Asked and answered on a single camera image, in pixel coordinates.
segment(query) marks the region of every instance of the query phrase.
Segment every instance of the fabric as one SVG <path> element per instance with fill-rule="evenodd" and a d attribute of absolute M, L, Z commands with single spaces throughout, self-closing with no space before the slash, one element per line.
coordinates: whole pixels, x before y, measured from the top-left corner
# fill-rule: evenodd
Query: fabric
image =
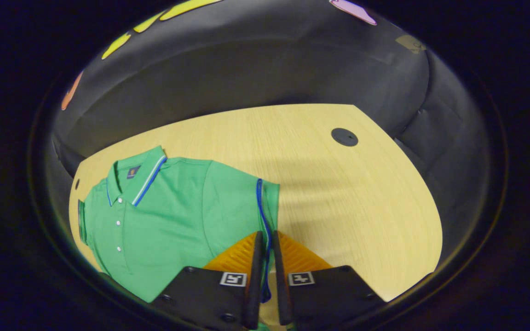
<path fill-rule="evenodd" d="M 151 302 L 184 266 L 202 268 L 263 230 L 257 180 L 216 161 L 167 159 L 158 146 L 116 161 L 79 203 L 81 240 L 104 273 Z M 263 181 L 271 229 L 278 193 Z"/>

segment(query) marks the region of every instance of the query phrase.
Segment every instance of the orange sticker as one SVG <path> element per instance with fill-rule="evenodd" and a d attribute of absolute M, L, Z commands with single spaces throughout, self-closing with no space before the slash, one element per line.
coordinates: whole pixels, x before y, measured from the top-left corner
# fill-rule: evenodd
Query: orange sticker
<path fill-rule="evenodd" d="M 83 72 L 81 72 L 77 76 L 77 79 L 75 79 L 75 82 L 73 83 L 73 87 L 71 87 L 71 90 L 69 90 L 69 92 L 67 92 L 67 94 L 63 98 L 63 102 L 61 102 L 61 109 L 62 110 L 67 109 L 67 106 L 69 105 L 69 102 L 71 102 L 71 99 L 75 95 L 75 90 L 77 89 L 77 86 L 79 85 L 79 81 L 81 80 L 81 75 L 82 74 L 83 74 Z"/>

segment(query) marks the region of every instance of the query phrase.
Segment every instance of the yellow sticker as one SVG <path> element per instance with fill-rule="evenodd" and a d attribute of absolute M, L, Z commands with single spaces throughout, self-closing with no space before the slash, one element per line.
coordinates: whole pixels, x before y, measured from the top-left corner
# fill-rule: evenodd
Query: yellow sticker
<path fill-rule="evenodd" d="M 408 48 L 408 50 L 414 54 L 419 54 L 421 51 L 426 50 L 426 46 L 424 46 L 418 39 L 411 35 L 400 36 L 398 39 L 396 39 L 396 42 Z"/>
<path fill-rule="evenodd" d="M 146 21 L 142 22 L 141 24 L 137 25 L 136 27 L 134 27 L 134 31 L 138 32 L 139 34 L 143 33 L 146 29 L 148 29 L 153 23 L 154 21 L 162 15 L 162 13 L 164 13 L 164 11 L 154 15 L 153 17 L 150 17 L 149 19 L 147 19 Z"/>
<path fill-rule="evenodd" d="M 126 32 L 123 36 L 121 36 L 120 38 L 118 38 L 114 42 L 112 42 L 112 44 L 109 46 L 108 50 L 105 51 L 105 53 L 103 55 L 101 55 L 101 59 L 105 59 L 105 58 L 109 57 L 110 54 L 112 54 L 118 48 L 120 48 L 124 44 L 126 44 L 126 42 L 128 41 L 128 39 L 130 39 L 130 37 L 131 37 L 131 35 L 129 35 L 128 32 Z"/>
<path fill-rule="evenodd" d="M 189 0 L 186 2 L 183 2 L 182 4 L 178 4 L 177 6 L 174 6 L 166 12 L 165 15 L 161 16 L 161 21 L 166 21 L 172 17 L 175 17 L 177 15 L 181 15 L 182 13 L 189 12 L 192 9 L 200 8 L 202 6 L 214 4 L 214 2 L 219 2 L 222 0 Z"/>

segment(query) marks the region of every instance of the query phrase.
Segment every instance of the shirt logo patch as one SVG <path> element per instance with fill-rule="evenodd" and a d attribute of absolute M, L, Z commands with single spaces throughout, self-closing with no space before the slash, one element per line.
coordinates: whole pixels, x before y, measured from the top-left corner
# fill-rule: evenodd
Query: shirt logo patch
<path fill-rule="evenodd" d="M 247 284 L 246 273 L 225 272 L 222 275 L 220 285 L 244 287 Z"/>
<path fill-rule="evenodd" d="M 301 286 L 314 284 L 311 272 L 296 272 L 288 274 L 290 286 Z"/>
<path fill-rule="evenodd" d="M 126 179 L 134 178 L 139 169 L 140 165 L 138 167 L 130 168 L 130 170 L 128 170 L 128 176 L 126 176 Z"/>

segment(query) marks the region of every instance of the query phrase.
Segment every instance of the wooden table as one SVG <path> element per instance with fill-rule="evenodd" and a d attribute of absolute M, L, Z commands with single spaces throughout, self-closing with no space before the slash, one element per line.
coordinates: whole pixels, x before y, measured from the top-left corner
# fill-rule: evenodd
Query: wooden table
<path fill-rule="evenodd" d="M 355 133 L 347 147 L 334 128 Z M 435 202 L 404 152 L 353 105 L 278 105 L 185 120 L 120 141 L 84 160 L 69 200 L 78 249 L 77 199 L 115 160 L 161 145 L 168 157 L 219 161 L 281 184 L 278 229 L 333 266 L 351 265 L 383 300 L 435 270 L 442 233 Z M 261 314 L 273 323 L 268 304 Z"/>

